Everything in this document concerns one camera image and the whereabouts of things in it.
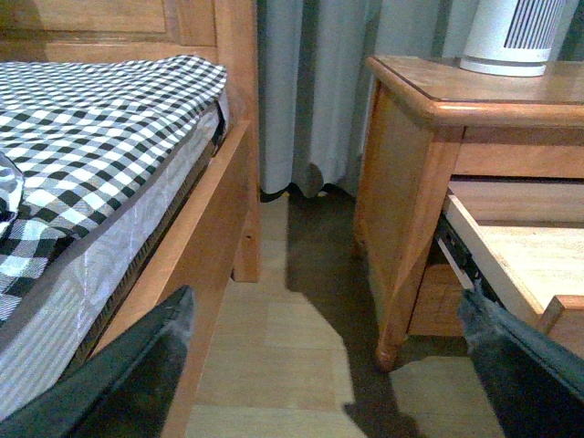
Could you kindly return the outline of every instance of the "gray curtain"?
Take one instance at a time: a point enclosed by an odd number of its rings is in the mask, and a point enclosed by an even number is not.
[[[578,4],[567,0],[552,59],[560,51],[560,58],[574,57],[570,53],[584,47],[575,35],[562,48],[567,32],[577,33],[572,16]],[[332,183],[356,194],[372,82],[365,58],[460,57],[477,5],[478,0],[258,1],[262,190],[276,193],[296,183],[304,195],[314,196]]]

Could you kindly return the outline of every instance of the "white device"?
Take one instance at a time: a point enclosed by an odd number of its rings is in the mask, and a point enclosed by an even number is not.
[[[460,67],[491,75],[543,75],[565,4],[480,0]]]

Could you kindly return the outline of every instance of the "wooden bed frame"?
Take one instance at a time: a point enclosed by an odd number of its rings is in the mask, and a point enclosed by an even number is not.
[[[98,345],[105,347],[178,286],[194,287],[195,332],[162,436],[184,435],[229,276],[259,278],[255,4],[0,0],[0,60],[118,62],[196,54],[227,67],[233,128]]]

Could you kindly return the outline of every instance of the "laminate floor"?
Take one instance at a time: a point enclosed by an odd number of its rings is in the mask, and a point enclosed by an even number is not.
[[[375,370],[374,304],[342,192],[261,205],[263,272],[230,282],[187,436],[502,437],[461,339]]]

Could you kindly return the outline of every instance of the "black and white checkered sheet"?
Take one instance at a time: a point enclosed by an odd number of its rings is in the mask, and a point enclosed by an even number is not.
[[[0,63],[0,152],[25,176],[0,241],[0,325],[47,265],[127,201],[221,95],[197,57]]]

